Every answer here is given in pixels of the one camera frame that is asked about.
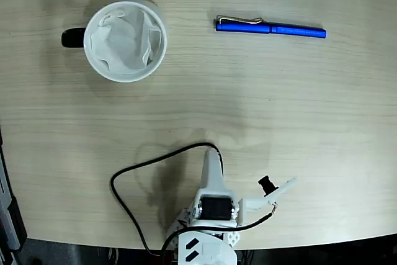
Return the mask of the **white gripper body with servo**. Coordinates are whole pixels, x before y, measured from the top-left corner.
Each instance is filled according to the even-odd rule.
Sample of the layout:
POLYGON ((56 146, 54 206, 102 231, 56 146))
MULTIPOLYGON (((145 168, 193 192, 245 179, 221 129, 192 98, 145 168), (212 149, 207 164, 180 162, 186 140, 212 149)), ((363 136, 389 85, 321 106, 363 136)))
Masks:
POLYGON ((239 206, 231 190, 200 188, 190 211, 190 227, 237 227, 239 206))

